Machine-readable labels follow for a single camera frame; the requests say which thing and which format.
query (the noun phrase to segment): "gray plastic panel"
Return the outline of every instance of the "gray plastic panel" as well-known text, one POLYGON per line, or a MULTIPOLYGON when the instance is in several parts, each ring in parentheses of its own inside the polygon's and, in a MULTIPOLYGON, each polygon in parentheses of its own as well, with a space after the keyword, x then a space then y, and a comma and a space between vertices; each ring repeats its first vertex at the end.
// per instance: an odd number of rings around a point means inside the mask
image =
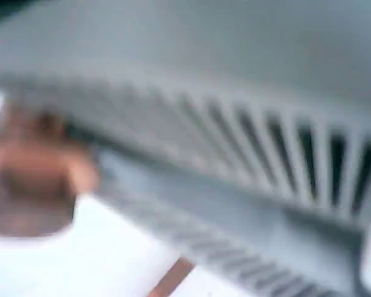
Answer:
POLYGON ((358 234, 212 180, 113 151, 99 156, 103 202, 251 293, 365 296, 357 288, 358 234))
POLYGON ((0 87, 177 166, 363 228, 371 2, 265 2, 37 3, 0 25, 0 87))

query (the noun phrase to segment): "grille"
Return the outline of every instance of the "grille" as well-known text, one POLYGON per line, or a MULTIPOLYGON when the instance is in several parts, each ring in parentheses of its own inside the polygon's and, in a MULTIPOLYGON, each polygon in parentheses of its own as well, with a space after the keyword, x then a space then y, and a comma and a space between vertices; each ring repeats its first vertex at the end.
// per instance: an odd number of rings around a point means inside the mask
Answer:
POLYGON ((110 85, 0 74, 0 87, 10 97, 56 108, 116 142, 176 166, 352 228, 369 223, 367 113, 302 104, 299 94, 251 88, 221 92, 217 85, 200 90, 181 83, 110 85))
POLYGON ((217 229, 151 196, 106 185, 100 199, 252 294, 267 297, 341 297, 279 263, 229 239, 217 229))

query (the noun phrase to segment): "air vent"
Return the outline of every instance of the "air vent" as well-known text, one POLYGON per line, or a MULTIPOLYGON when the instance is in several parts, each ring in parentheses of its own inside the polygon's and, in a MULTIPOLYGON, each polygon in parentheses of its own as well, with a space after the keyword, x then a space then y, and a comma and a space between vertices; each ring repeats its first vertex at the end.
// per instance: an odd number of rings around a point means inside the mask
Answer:
POLYGON ((209 265, 235 281, 253 295, 264 297, 343 297, 303 275, 283 267, 279 262, 251 252, 240 243, 234 244, 215 228, 190 217, 178 209, 155 203, 152 197, 121 195, 110 199, 106 192, 103 202, 119 207, 138 224, 152 229, 154 234, 173 243, 187 257, 209 265), (171 221, 172 228, 157 228, 162 221, 171 221))
POLYGON ((352 117, 164 85, 16 75, 0 76, 0 85, 23 98, 44 98, 94 131, 176 166, 341 224, 369 223, 371 127, 354 126, 352 117))

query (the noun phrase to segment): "white surface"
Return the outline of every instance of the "white surface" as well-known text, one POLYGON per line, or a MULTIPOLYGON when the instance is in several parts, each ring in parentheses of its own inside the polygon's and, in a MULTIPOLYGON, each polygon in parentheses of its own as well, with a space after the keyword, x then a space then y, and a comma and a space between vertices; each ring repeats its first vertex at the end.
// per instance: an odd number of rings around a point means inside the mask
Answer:
POLYGON ((212 275, 201 267, 195 268, 171 297, 248 297, 226 280, 212 275))
POLYGON ((0 239, 0 297, 143 297, 178 255, 91 197, 45 241, 0 239))

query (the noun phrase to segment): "skin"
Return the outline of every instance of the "skin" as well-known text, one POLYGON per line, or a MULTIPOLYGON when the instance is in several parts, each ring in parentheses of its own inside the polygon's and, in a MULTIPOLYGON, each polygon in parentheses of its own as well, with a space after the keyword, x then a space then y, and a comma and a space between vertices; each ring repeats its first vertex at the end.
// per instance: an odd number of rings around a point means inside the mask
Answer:
POLYGON ((97 185, 89 154, 65 139, 60 118, 19 106, 2 110, 0 235, 34 237, 62 230, 72 222, 77 194, 97 185))

